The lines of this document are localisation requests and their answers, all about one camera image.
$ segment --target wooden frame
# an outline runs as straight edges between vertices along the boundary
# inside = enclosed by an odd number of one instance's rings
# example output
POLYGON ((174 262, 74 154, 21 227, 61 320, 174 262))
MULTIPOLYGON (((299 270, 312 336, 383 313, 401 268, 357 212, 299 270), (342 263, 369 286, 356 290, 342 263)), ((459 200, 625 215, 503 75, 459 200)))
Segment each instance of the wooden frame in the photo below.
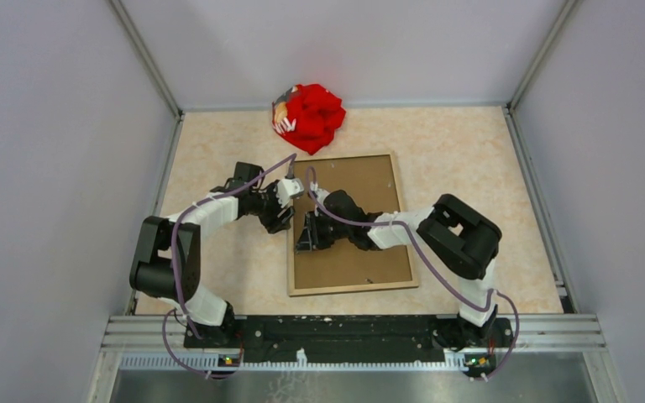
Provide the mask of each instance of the wooden frame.
MULTIPOLYGON (((388 156, 391 163, 391 172, 392 178, 394 180, 397 202, 399 204, 400 211, 405 211, 406 207, 404 204, 403 197, 401 195, 401 188, 399 184, 399 176, 397 171, 399 170, 396 163, 396 157, 393 152, 387 151, 378 151, 378 152, 369 152, 365 154, 343 154, 343 155, 334 155, 327 157, 310 157, 302 158, 296 162, 304 161, 319 161, 319 160, 339 160, 339 159, 348 159, 348 158, 365 158, 365 157, 375 157, 375 156, 388 156)), ((321 294, 337 294, 344 292, 361 292, 361 291, 373 291, 373 290, 399 290, 404 288, 416 288, 419 286, 419 278, 417 276, 417 268, 414 264, 414 250, 411 246, 406 246, 406 256, 409 261, 409 270, 411 272, 411 280, 408 281, 396 281, 388 283, 373 283, 373 284, 362 284, 362 285, 340 285, 340 286, 329 286, 329 287, 317 287, 317 288, 296 288, 295 281, 295 253, 294 253, 294 244, 295 244, 295 234, 294 228, 291 228, 287 231, 287 284, 288 284, 288 296, 312 296, 312 295, 321 295, 321 294)))

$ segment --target cork board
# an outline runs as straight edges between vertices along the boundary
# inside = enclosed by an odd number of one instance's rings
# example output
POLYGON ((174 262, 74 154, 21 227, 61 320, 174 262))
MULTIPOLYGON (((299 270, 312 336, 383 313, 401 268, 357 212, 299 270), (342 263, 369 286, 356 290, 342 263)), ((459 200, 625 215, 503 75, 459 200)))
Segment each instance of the cork board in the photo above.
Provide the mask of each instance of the cork board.
MULTIPOLYGON (((366 212, 404 209, 396 181, 396 161, 391 153, 297 161, 293 168, 295 176, 304 178, 308 166, 315 168, 317 182, 323 189, 345 190, 366 212)), ((305 213, 313 209, 314 203, 304 196, 295 200, 293 206, 296 213, 287 245, 289 296, 419 286, 412 250, 408 247, 363 251, 341 239, 329 249, 295 253, 305 213)))

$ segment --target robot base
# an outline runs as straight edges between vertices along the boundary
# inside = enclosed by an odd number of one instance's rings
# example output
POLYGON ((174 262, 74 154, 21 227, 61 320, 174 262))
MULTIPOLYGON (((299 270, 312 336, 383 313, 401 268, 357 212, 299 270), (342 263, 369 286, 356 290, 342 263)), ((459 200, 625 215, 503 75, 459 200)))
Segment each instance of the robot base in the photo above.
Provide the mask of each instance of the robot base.
MULTIPOLYGON (((511 345, 508 319, 489 321, 486 329, 476 327, 487 332, 484 338, 469 328, 459 331, 461 321, 434 315, 247 316, 229 322, 225 333, 232 336, 223 343, 221 338, 207 338, 206 327, 198 327, 204 339, 187 332, 184 347, 242 348, 249 363, 296 362, 301 348, 310 363, 431 363, 444 361, 445 348, 487 348, 490 340, 497 348, 511 345)), ((217 329, 208 329, 209 334, 220 335, 222 329, 217 329)), ((469 365, 468 376, 488 374, 495 366, 493 357, 481 356, 484 365, 469 365)))

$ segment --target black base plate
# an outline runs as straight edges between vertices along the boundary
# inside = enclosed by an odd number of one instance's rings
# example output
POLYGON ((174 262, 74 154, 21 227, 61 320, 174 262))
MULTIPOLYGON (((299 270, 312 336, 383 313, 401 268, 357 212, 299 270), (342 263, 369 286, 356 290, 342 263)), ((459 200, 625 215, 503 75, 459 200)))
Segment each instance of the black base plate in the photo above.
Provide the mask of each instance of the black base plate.
MULTIPOLYGON (((226 343, 198 340, 188 333, 185 348, 240 348, 249 363, 295 362, 305 349, 310 363, 442 362, 443 347, 433 332, 443 332, 455 317, 434 315, 390 316, 248 316, 233 323, 226 343)), ((498 318, 491 328, 497 347, 508 347, 508 319, 498 318)))

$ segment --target speckled floor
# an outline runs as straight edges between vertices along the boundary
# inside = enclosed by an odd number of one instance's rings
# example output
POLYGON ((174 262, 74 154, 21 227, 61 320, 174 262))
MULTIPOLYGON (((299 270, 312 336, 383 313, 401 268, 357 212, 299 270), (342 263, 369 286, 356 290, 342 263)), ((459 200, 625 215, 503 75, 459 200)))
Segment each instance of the speckled floor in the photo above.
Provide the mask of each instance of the speckled floor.
MULTIPOLYGON (((305 158, 379 150, 396 155, 407 209, 429 206, 441 194, 453 193, 501 228, 496 286, 520 312, 562 312, 499 107, 350 109, 336 139, 305 158)), ((161 213, 179 212, 222 185, 236 161, 268 167, 297 151, 270 128, 270 112, 188 113, 161 213)), ((459 303, 414 259, 420 282, 416 289, 289 297, 286 235, 269 235, 258 219, 244 217, 202 245, 202 282, 244 315, 456 312, 459 303)), ((440 261, 433 261, 452 284, 458 283, 440 261)), ((500 306, 501 312, 510 312, 505 302, 500 306)), ((142 296, 137 313, 169 309, 142 296)))

